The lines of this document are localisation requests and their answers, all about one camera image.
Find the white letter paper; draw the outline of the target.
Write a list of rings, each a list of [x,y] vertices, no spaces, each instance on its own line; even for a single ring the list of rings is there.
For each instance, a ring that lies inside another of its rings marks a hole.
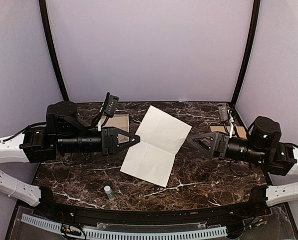
[[[165,188],[191,128],[151,105],[136,131],[140,142],[129,148],[120,171]]]

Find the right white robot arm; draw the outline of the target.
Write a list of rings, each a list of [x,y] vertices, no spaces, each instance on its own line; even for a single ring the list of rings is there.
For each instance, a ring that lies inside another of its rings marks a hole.
[[[246,131],[246,139],[215,131],[188,137],[188,142],[207,158],[242,161],[260,165],[266,172],[279,175],[298,175],[298,145],[281,142],[280,124],[258,116]],[[259,186],[251,190],[244,213],[254,217],[268,206],[298,200],[298,182],[285,185]]]

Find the brown kraft envelope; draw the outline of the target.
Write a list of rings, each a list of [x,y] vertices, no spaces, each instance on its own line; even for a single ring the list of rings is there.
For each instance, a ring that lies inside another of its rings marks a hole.
[[[211,132],[222,132],[226,133],[225,128],[223,126],[210,126]],[[240,138],[247,139],[246,131],[242,126],[237,127],[237,132]]]

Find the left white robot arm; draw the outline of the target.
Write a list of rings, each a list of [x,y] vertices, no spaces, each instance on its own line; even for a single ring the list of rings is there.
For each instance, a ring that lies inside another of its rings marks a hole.
[[[41,163],[68,153],[101,153],[116,155],[140,143],[140,136],[116,127],[96,130],[96,118],[91,126],[78,121],[77,105],[61,101],[47,107],[46,121],[34,123],[20,132],[0,138],[0,164],[9,162]],[[49,188],[22,182],[0,170],[0,192],[32,207],[38,205],[49,218],[59,214]]]

